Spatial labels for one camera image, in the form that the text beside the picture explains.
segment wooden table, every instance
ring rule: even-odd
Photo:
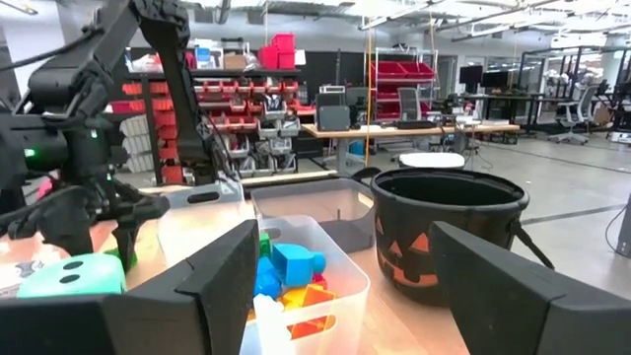
[[[287,177],[258,177],[245,179],[244,185],[328,174],[336,174],[336,172],[317,172]],[[181,188],[186,187],[170,186],[148,190],[168,192]],[[193,211],[187,214],[186,220],[209,223],[209,217],[211,217],[210,223],[213,223],[212,216],[205,214],[196,216],[194,213]],[[114,227],[114,222],[103,222],[93,228],[92,237],[97,250],[115,248],[115,240],[110,234]],[[166,269],[165,257],[158,242],[157,232],[157,221],[149,221],[141,227],[136,242],[138,264],[127,275],[128,288],[138,286]],[[0,254],[0,262],[3,263],[30,260],[53,249],[51,246],[44,246],[40,237],[21,241],[8,241],[5,237],[0,239],[0,247],[5,251]],[[351,258],[366,272],[372,283],[358,354],[468,354],[449,310],[421,306],[400,295],[383,278],[373,248],[352,253]]]
[[[303,129],[315,138],[337,139],[337,149],[335,150],[336,170],[344,172],[346,170],[348,145],[356,139],[366,138],[386,138],[386,137],[410,137],[410,136],[431,136],[464,133],[491,133],[519,131],[520,127],[515,124],[479,124],[475,126],[465,126],[462,128],[443,127],[425,129],[397,129],[394,127],[381,128],[377,125],[363,126],[361,129],[335,132],[320,132],[314,124],[303,124]]]

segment jack-o'-lantern bucket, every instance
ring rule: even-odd
[[[429,253],[432,222],[450,223],[505,249],[511,247],[515,234],[525,233],[519,220],[528,206],[528,194],[500,177],[408,168],[379,173],[371,190],[382,273],[401,293],[420,303],[445,303]]]

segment bucket handle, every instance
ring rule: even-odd
[[[547,266],[551,270],[554,270],[554,265],[552,264],[552,261],[550,261],[550,259],[543,253],[543,251],[541,251],[541,249],[532,241],[532,238],[524,230],[524,227],[522,226],[522,223],[520,221],[516,221],[515,223],[513,223],[512,229],[513,234],[515,234],[515,236],[520,241],[522,241],[522,243],[524,243],[524,245],[528,247],[530,251],[532,251],[532,253],[534,253],[534,255],[536,255],[536,257],[538,257],[545,266]]]
[[[375,175],[381,173],[382,170],[375,167],[366,167],[361,171],[353,174],[350,178],[356,180],[357,182],[361,182],[364,178],[374,178]]]

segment ceiling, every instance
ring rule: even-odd
[[[38,10],[25,15],[2,3],[28,4]],[[94,0],[57,0],[85,19],[99,5]],[[247,13],[248,22],[262,25],[264,14],[311,18],[336,18],[358,28],[380,31],[429,31],[453,41],[505,32],[536,32],[542,35],[631,33],[631,0],[189,0],[193,21],[217,23],[222,5],[230,12]],[[0,0],[0,19],[45,21],[56,6],[52,0]]]

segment black dot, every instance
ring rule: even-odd
[[[65,265],[63,265],[63,269],[64,270],[72,270],[73,268],[77,268],[79,266],[83,265],[83,261],[72,261],[69,262]]]
[[[59,280],[59,282],[61,283],[70,283],[72,281],[77,281],[79,279],[79,275],[74,274],[74,275],[68,275],[68,276],[64,276],[61,278],[61,280]]]

